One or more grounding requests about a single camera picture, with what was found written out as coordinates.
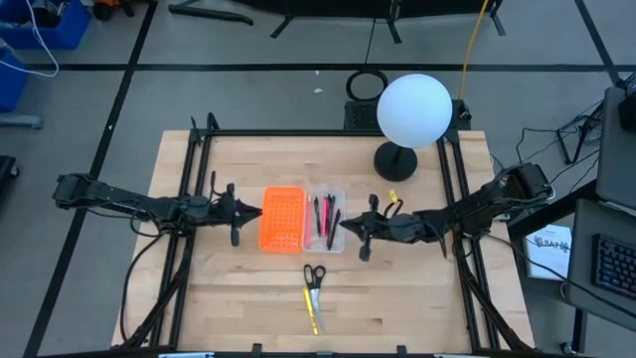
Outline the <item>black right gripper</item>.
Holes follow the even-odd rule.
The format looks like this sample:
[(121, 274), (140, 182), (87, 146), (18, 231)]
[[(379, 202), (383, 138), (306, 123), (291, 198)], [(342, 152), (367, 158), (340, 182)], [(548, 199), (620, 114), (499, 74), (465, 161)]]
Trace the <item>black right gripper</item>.
[(378, 211), (379, 203), (378, 196), (371, 194), (368, 212), (340, 222), (341, 227), (361, 238), (360, 259), (363, 262), (370, 259), (372, 239), (387, 240), (391, 236), (389, 219), (400, 211), (400, 199), (397, 199), (395, 203), (389, 203), (381, 214)]

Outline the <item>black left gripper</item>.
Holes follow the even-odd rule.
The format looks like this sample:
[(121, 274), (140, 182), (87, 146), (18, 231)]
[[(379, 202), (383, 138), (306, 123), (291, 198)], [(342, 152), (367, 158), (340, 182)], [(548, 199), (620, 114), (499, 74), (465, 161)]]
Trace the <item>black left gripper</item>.
[(260, 208), (252, 205), (240, 202), (239, 210), (242, 214), (238, 214), (237, 200), (235, 196), (235, 184), (230, 183), (227, 185), (227, 189), (224, 193), (219, 195), (217, 202), (218, 212), (220, 216), (229, 223), (231, 227), (231, 243), (233, 247), (239, 246), (239, 217), (247, 223), (251, 220), (257, 219), (262, 215)]

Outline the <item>black gel pen rubber grip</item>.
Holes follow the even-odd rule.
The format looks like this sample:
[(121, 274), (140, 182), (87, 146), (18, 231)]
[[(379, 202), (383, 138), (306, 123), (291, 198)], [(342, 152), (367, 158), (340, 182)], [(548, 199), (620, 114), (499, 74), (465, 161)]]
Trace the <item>black gel pen rubber grip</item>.
[(336, 233), (340, 218), (341, 218), (341, 210), (338, 209), (336, 211), (335, 218), (333, 219), (332, 227), (330, 229), (329, 236), (328, 236), (328, 239), (327, 239), (327, 250), (328, 251), (331, 251), (332, 248), (333, 248), (333, 244), (334, 244), (334, 240), (335, 240), (335, 233)]

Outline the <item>orange plastic box lid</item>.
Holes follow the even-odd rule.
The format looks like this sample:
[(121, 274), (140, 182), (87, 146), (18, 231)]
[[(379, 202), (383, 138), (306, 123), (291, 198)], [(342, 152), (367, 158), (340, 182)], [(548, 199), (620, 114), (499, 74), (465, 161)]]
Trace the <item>orange plastic box lid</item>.
[(270, 186), (264, 190), (258, 245), (270, 254), (302, 251), (306, 195), (301, 187)]

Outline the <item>clear plastic supply box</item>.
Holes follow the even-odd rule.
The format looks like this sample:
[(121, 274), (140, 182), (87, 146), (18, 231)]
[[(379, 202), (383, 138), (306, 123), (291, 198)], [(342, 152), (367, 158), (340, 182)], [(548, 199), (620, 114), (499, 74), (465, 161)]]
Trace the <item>clear plastic supply box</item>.
[[(308, 194), (312, 197), (312, 216), (311, 216), (311, 239), (310, 239), (310, 247), (308, 248), (307, 253), (313, 254), (341, 254), (345, 249), (345, 233), (344, 230), (340, 226), (340, 222), (345, 220), (346, 214), (346, 199), (345, 192), (340, 188), (335, 187), (313, 187), (308, 189)], [(316, 233), (316, 222), (315, 222), (315, 214), (313, 209), (313, 199), (314, 197), (318, 197), (320, 204), (320, 215), (321, 215), (321, 223), (322, 223), (322, 213), (323, 213), (323, 198), (328, 194), (335, 196), (335, 207), (334, 207), (334, 217), (336, 211), (338, 209), (341, 210), (341, 218), (335, 233), (335, 240), (333, 244), (333, 248), (331, 251), (327, 250), (327, 238), (324, 238), (322, 235), (319, 238)]]

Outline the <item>black-handled scissors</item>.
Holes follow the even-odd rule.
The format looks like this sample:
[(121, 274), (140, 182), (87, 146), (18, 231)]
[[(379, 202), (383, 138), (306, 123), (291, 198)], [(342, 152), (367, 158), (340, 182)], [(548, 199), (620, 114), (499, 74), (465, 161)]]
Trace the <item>black-handled scissors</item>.
[(324, 326), (324, 319), (319, 297), (321, 284), (323, 277), (326, 274), (326, 269), (323, 266), (316, 266), (314, 268), (311, 265), (305, 265), (303, 270), (305, 283), (307, 288), (309, 289), (309, 297), (311, 300), (313, 312), (317, 319), (318, 329), (321, 333), (325, 333), (326, 329)]

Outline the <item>yellow highlighter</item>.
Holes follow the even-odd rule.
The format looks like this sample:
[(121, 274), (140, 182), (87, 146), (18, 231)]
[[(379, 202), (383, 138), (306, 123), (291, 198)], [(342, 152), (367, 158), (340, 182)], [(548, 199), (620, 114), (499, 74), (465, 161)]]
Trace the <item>yellow highlighter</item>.
[(314, 335), (318, 335), (319, 334), (318, 322), (317, 322), (316, 315), (314, 313), (314, 308), (311, 301), (310, 292), (306, 286), (303, 287), (303, 296), (304, 296), (304, 300), (306, 303), (306, 307), (307, 307), (307, 311), (308, 311), (308, 315), (309, 315), (309, 319), (310, 319), (310, 323), (312, 327), (312, 333)]

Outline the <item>black vented box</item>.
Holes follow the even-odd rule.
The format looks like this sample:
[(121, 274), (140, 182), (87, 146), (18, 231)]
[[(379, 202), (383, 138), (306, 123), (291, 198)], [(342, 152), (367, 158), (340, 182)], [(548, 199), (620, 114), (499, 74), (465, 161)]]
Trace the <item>black vented box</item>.
[(345, 104), (344, 128), (380, 131), (376, 101), (348, 101)]

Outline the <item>small black box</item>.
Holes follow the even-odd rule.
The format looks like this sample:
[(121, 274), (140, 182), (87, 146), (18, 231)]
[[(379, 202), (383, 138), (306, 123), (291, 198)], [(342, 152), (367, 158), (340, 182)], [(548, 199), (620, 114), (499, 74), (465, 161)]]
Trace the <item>small black box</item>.
[(453, 114), (450, 127), (456, 130), (470, 130), (472, 114), (468, 105), (463, 99), (454, 99), (452, 101)]

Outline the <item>white globe lamp black base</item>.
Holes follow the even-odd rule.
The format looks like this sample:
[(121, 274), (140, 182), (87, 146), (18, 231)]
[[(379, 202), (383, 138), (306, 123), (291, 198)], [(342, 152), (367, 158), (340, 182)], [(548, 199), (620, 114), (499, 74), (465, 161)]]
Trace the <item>white globe lamp black base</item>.
[(377, 173), (390, 182), (411, 177), (418, 165), (416, 151), (445, 134), (452, 114), (451, 95), (438, 79), (411, 74), (391, 82), (377, 105), (378, 125), (387, 139), (375, 152)]

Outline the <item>white paper with logo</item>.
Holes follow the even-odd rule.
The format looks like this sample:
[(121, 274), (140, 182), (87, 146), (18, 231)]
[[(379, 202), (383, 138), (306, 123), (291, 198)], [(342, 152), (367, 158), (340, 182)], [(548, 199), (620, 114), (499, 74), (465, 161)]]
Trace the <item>white paper with logo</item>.
[(543, 266), (567, 276), (571, 242), (570, 228), (558, 225), (547, 225), (525, 236), (525, 255), (533, 261), (527, 263), (528, 277), (560, 280)]

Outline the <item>black partition screen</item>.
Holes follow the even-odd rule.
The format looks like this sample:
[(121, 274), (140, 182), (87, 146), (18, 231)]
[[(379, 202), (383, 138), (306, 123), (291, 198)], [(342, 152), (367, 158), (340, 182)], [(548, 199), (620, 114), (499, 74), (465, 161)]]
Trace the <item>black partition screen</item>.
[(319, 18), (369, 18), (384, 19), (394, 42), (401, 43), (396, 21), (402, 18), (419, 18), (442, 15), (478, 14), (482, 7), (488, 14), (500, 36), (506, 32), (498, 17), (503, 0), (229, 0), (247, 7), (282, 15), (284, 20), (271, 33), (275, 39), (294, 19)]

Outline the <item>grey desk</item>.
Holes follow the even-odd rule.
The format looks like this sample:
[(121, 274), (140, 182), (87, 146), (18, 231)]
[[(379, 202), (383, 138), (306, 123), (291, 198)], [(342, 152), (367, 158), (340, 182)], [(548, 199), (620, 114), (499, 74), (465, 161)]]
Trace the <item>grey desk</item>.
[(636, 299), (592, 284), (593, 238), (596, 234), (636, 245), (636, 217), (603, 204), (580, 199), (575, 206), (566, 301), (607, 321), (636, 330)]

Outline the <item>grey metal bar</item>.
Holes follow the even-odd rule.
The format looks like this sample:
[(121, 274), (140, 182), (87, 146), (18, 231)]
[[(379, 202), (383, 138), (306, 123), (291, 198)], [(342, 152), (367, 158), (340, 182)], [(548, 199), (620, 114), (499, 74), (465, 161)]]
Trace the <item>grey metal bar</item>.
[(0, 126), (41, 129), (43, 120), (37, 115), (0, 113)]

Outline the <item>large blue plastic bin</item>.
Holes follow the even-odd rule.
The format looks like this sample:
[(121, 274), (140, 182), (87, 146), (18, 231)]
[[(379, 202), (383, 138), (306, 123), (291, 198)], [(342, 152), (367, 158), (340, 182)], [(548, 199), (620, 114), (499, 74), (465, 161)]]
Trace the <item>large blue plastic bin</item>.
[[(37, 0), (0, 0), (0, 39), (14, 49), (42, 49), (33, 30), (30, 9), (37, 13)], [(45, 0), (54, 4), (53, 13), (60, 17), (56, 27), (45, 27), (37, 20), (37, 29), (49, 50), (74, 50), (85, 33), (90, 15), (80, 0)]]

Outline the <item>black keyboard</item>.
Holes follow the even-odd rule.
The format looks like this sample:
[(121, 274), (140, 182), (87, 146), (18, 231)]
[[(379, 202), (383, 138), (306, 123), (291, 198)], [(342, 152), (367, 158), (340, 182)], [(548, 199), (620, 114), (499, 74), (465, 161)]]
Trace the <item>black keyboard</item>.
[(636, 244), (595, 234), (591, 261), (594, 285), (636, 300)]

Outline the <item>grey side table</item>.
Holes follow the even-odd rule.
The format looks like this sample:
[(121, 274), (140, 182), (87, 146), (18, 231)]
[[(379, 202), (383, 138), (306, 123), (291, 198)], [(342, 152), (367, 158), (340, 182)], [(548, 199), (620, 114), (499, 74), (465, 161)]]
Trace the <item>grey side table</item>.
[(606, 201), (636, 210), (636, 133), (620, 124), (619, 104), (624, 89), (604, 92), (602, 135), (596, 193)]

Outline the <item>small blue plastic bin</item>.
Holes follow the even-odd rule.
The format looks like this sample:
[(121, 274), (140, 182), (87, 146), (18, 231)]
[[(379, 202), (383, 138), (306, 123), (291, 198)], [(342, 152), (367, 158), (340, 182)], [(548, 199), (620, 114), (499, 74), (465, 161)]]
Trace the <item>small blue plastic bin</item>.
[(6, 47), (0, 47), (0, 112), (16, 108), (26, 85), (25, 66)]

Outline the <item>black aluminium rig frame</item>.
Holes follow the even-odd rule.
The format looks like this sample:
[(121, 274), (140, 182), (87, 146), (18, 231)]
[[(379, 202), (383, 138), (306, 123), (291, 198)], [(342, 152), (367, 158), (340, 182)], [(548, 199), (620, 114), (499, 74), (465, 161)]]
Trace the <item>black aluminium rig frame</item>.
[[(346, 196), (346, 216), (367, 210), (396, 191), (407, 211), (446, 205), (445, 186), (456, 195), (476, 191), (494, 176), (481, 131), (463, 131), (445, 157), (435, 147), (418, 151), (416, 173), (402, 183), (380, 178), (373, 167), (379, 135), (341, 130), (286, 130), (221, 134), (211, 145), (209, 168), (220, 186), (235, 183), (241, 199), (262, 201), (271, 185), (334, 186)], [(466, 307), (457, 261), (449, 245), (373, 242), (367, 262), (360, 241), (346, 238), (341, 254), (263, 253), (258, 222), (245, 225), (233, 247), (225, 227), (199, 231), (185, 301), (168, 306), (165, 320), (182, 320), (183, 351), (332, 355), (469, 353), (503, 347), (481, 306)], [(312, 333), (303, 296), (304, 266), (323, 266), (320, 289), (325, 333)]]

